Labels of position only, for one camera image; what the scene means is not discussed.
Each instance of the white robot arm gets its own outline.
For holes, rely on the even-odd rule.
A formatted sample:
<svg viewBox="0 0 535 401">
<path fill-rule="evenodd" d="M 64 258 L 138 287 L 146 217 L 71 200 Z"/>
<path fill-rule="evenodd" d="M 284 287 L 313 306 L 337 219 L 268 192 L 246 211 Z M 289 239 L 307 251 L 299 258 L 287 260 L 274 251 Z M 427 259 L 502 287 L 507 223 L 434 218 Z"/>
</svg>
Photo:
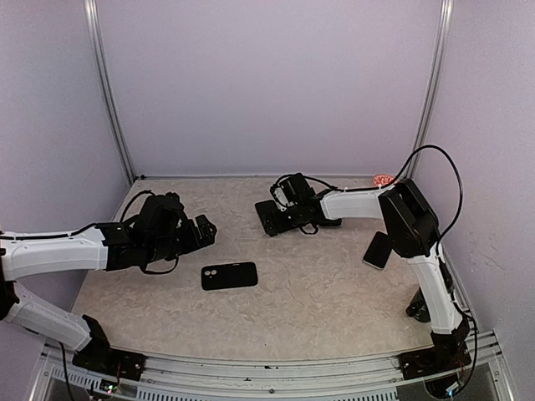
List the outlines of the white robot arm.
<svg viewBox="0 0 535 401">
<path fill-rule="evenodd" d="M 110 348 L 96 320 L 44 301 L 18 279 L 47 272 L 114 271 L 131 266 L 145 274 L 161 274 L 147 266 L 161 259 L 178 260 L 179 255 L 209 246 L 216 232 L 204 215 L 195 222 L 188 219 L 179 196 L 173 193 L 151 195 L 140 214 L 125 222 L 92 224 L 72 233 L 4 232 L 0 234 L 0 320 L 58 340 L 76 352 L 75 365 L 114 376 L 121 366 L 130 372 L 123 377 L 139 380 L 142 355 Z"/>
<path fill-rule="evenodd" d="M 405 378 L 457 368 L 466 357 L 467 320 L 458 310 L 450 273 L 439 243 L 438 219 L 412 180 L 384 188 L 344 191 L 335 187 L 318 194 L 307 177 L 285 175 L 270 190 L 273 200 L 256 204 L 270 236 L 300 229 L 313 234 L 320 226 L 339 226 L 345 218 L 375 218 L 385 222 L 387 255 L 406 258 L 420 283 L 431 317 L 434 347 L 400 356 Z M 314 232 L 304 231 L 311 225 Z"/>
</svg>

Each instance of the white wall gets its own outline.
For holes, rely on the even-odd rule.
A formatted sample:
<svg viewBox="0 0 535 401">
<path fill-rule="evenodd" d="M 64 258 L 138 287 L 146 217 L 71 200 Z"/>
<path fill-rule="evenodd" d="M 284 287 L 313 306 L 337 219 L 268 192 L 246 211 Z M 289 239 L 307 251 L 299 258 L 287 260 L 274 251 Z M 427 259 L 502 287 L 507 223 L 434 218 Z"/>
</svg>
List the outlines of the white wall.
<svg viewBox="0 0 535 401">
<path fill-rule="evenodd" d="M 534 21 L 534 2 L 456 2 L 428 138 L 465 187 L 446 249 L 481 329 L 496 329 L 521 401 L 535 393 Z M 457 202 L 450 167 L 425 155 L 416 178 L 444 228 Z"/>
<path fill-rule="evenodd" d="M 137 174 L 396 172 L 440 0 L 99 2 Z"/>
<path fill-rule="evenodd" d="M 111 138 L 84 2 L 0 3 L 0 223 L 70 230 L 106 221 L 127 191 Z M 79 272 L 24 280 L 70 307 Z M 0 398 L 19 401 L 43 339 L 0 322 Z"/>
</svg>

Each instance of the beige marbled table surface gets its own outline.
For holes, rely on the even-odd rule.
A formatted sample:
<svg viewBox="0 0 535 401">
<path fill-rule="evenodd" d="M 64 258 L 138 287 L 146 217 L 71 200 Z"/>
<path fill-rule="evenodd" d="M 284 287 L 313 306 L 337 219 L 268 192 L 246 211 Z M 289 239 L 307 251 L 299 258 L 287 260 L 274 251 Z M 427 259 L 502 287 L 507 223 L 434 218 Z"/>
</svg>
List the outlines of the beige marbled table surface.
<svg viewBox="0 0 535 401">
<path fill-rule="evenodd" d="M 332 179 L 341 186 L 367 180 Z M 216 244 L 181 256 L 167 276 L 139 268 L 90 272 L 74 311 L 99 320 L 113 346 L 146 353 L 231 360 L 346 358 L 431 344 L 430 328 L 405 315 L 418 288 L 396 254 L 384 271 L 361 260 L 381 221 L 348 219 L 316 236 L 267 236 L 254 204 L 270 199 L 272 178 L 136 181 L 140 190 L 174 191 L 187 215 L 206 214 Z M 131 213 L 139 211 L 137 200 Z M 205 292 L 204 266 L 257 264 L 255 287 Z M 167 263 L 150 265 L 163 270 Z"/>
</svg>

